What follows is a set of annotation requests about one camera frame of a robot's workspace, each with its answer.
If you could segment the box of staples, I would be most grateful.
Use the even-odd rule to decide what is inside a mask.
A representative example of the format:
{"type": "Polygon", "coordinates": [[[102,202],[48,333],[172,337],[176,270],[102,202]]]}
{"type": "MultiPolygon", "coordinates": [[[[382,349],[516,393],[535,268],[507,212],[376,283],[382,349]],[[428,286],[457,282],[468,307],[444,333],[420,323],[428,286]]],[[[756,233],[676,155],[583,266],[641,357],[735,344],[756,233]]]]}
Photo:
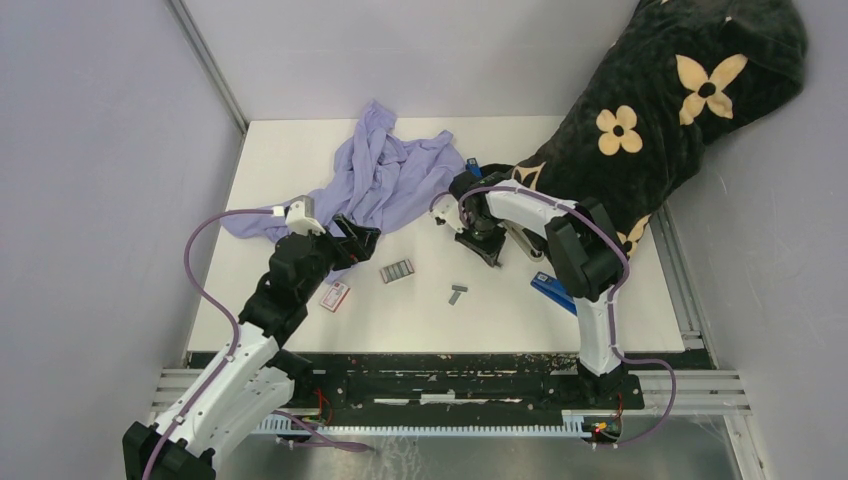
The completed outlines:
{"type": "Polygon", "coordinates": [[[389,284],[415,273],[414,266],[409,259],[400,260],[380,269],[381,279],[384,284],[389,284]]]}

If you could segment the beige and black stapler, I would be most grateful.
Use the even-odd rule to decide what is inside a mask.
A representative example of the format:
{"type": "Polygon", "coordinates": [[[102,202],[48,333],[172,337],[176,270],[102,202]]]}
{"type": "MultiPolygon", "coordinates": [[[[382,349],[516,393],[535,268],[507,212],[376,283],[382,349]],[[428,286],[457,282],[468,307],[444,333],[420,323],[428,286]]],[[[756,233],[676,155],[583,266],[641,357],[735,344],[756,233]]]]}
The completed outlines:
{"type": "Polygon", "coordinates": [[[503,226],[506,229],[507,234],[516,242],[519,248],[531,261],[541,262],[544,259],[543,251],[533,246],[530,238],[521,227],[511,222],[505,222],[503,226]]]}

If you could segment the blue stapler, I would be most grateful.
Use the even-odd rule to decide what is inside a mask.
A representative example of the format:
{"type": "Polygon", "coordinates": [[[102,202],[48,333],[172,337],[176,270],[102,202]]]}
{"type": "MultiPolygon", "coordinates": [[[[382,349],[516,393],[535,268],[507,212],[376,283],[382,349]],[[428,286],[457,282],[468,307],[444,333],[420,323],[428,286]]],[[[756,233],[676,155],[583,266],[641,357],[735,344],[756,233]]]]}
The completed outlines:
{"type": "Polygon", "coordinates": [[[468,158],[466,160],[465,168],[469,173],[471,173],[476,178],[482,178],[483,177],[482,170],[480,169],[480,166],[479,166],[479,164],[478,164],[478,162],[475,158],[468,158]]]}
{"type": "Polygon", "coordinates": [[[548,299],[569,311],[571,314],[577,314],[577,308],[573,297],[554,276],[538,272],[531,280],[530,285],[548,299]]]}

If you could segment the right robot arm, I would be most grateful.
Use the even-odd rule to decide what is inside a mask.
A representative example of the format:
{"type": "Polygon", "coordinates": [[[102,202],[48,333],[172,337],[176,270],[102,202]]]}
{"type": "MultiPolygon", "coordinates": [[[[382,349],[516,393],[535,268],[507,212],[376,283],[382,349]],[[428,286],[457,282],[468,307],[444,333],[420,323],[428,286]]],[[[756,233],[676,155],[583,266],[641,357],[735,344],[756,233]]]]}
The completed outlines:
{"type": "Polygon", "coordinates": [[[591,408],[612,401],[626,376],[614,308],[629,263],[603,205],[551,197],[501,172],[478,177],[465,171],[433,200],[430,212],[490,267],[498,266],[509,230],[529,256],[549,261],[576,308],[578,396],[591,408]]]}

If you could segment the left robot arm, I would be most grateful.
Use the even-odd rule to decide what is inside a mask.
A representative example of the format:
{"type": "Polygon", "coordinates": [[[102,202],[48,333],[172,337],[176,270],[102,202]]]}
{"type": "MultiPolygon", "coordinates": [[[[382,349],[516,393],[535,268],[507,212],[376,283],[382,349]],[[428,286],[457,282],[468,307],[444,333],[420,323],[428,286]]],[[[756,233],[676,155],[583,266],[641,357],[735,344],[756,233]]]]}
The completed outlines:
{"type": "Polygon", "coordinates": [[[308,315],[307,304],[333,271],[369,260],[381,231],[332,220],[335,237],[296,202],[263,209],[289,230],[242,312],[225,314],[231,338],[194,383],[150,425],[122,438],[129,479],[214,479],[226,458],[272,412],[307,404],[315,391],[310,364],[285,350],[308,315]]]}

